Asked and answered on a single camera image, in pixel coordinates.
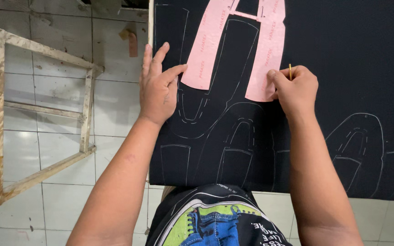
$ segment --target pattern piece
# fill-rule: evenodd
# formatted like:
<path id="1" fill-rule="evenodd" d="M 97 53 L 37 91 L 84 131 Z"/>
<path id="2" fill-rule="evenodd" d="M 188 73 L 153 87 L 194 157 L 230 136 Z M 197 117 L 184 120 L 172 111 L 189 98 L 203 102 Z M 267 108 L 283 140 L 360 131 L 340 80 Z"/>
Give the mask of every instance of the pattern piece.
<path id="1" fill-rule="evenodd" d="M 195 89 L 210 90 L 218 43 L 228 15 L 239 15 L 260 22 L 260 33 L 254 66 L 245 98 L 257 102 L 270 102 L 274 85 L 267 84 L 267 71 L 279 69 L 284 48 L 285 4 L 280 0 L 260 0 L 258 16 L 236 11 L 238 0 L 230 6 L 223 0 L 209 1 L 201 19 L 191 53 L 188 70 L 181 82 Z"/>

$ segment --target person's left hand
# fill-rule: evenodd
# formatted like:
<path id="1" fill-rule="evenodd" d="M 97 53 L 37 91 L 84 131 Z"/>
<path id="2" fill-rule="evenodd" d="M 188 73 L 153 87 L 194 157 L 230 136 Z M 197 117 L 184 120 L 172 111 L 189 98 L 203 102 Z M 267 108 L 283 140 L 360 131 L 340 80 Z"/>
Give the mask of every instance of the person's left hand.
<path id="1" fill-rule="evenodd" d="M 188 65 L 178 65 L 162 73 L 162 61 L 169 50 L 167 42 L 159 48 L 151 59 L 152 48 L 145 45 L 144 61 L 139 76 L 140 118 L 162 126 L 176 109 L 176 94 L 178 75 L 184 72 Z"/>

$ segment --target gold pen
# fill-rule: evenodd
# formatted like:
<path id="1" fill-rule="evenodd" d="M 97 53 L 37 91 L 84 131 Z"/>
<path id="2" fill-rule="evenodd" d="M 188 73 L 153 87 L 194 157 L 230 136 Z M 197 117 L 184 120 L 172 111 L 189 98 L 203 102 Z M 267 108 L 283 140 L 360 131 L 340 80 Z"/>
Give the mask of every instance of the gold pen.
<path id="1" fill-rule="evenodd" d="M 292 81 L 292 79 L 291 79 L 291 63 L 288 64 L 288 70 L 290 71 L 290 81 Z"/>

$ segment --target person's right hand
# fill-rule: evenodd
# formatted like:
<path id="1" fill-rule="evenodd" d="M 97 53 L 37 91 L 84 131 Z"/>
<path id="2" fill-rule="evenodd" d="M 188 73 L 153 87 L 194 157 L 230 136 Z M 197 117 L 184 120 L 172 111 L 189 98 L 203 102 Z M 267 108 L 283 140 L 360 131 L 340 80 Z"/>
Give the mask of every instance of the person's right hand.
<path id="1" fill-rule="evenodd" d="M 289 81 L 289 70 L 270 70 L 267 73 L 269 83 L 274 83 L 277 91 L 271 96 L 279 99 L 282 109 L 289 121 L 304 116 L 314 116 L 319 83 L 317 77 L 304 66 L 291 68 L 293 81 Z"/>

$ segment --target black felt sheet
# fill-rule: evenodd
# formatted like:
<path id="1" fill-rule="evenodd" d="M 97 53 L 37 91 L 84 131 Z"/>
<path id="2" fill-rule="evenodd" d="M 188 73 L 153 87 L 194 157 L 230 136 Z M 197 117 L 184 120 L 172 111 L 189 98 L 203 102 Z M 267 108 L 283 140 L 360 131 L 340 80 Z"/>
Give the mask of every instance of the black felt sheet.
<path id="1" fill-rule="evenodd" d="M 155 0 L 153 48 L 171 47 L 163 70 L 187 62 L 208 2 Z M 257 3 L 237 10 L 256 14 Z M 285 12 L 281 69 L 302 64 L 318 77 L 317 119 L 348 196 L 394 200 L 394 2 L 287 0 Z M 259 28 L 229 15 L 209 91 L 179 82 L 151 184 L 289 192 L 285 115 L 277 101 L 244 98 Z"/>

